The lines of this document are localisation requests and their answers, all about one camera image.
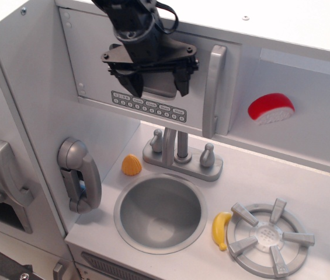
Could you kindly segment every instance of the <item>sink faucet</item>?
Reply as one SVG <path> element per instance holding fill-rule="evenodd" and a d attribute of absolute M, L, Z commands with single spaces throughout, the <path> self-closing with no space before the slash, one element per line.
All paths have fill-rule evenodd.
<path fill-rule="evenodd" d="M 176 133 L 178 148 L 175 150 Z M 214 154 L 213 148 L 211 143 L 206 144 L 204 151 L 188 147 L 188 133 L 166 127 L 163 137 L 160 129 L 154 131 L 153 139 L 143 150 L 143 159 L 202 180 L 215 181 L 221 174 L 223 160 Z"/>

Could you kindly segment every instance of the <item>burner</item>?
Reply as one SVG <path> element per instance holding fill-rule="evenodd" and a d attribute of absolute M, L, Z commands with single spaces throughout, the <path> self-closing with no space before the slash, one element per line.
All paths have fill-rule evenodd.
<path fill-rule="evenodd" d="M 236 203 L 228 224 L 228 250 L 245 270 L 265 278 L 281 278 L 296 272 L 304 263 L 314 235 L 284 210 L 287 202 L 274 206 Z"/>

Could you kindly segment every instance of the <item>round sink basin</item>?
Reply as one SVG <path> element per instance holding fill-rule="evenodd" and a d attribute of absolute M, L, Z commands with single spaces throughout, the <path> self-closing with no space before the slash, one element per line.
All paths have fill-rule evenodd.
<path fill-rule="evenodd" d="M 150 254 L 169 254 L 191 245 L 206 219 L 206 203 L 197 187 L 170 174 L 139 178 L 121 192 L 114 208 L 121 237 Z"/>

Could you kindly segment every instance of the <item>screw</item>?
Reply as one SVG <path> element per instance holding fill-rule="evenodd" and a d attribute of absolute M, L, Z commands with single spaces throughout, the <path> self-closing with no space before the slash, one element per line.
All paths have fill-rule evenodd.
<path fill-rule="evenodd" d="M 22 275 L 19 277 L 19 280 L 29 280 L 30 279 L 30 275 L 28 275 L 27 273 L 22 273 Z"/>

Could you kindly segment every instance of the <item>yellow banana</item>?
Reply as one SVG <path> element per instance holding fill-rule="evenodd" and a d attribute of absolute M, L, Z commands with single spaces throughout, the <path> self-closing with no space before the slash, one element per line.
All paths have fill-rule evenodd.
<path fill-rule="evenodd" d="M 226 251 L 227 245 L 224 242 L 225 234 L 224 228 L 226 224 L 231 220 L 232 214 L 228 212 L 220 212 L 213 220 L 212 234 L 213 240 L 219 245 L 221 251 Z"/>

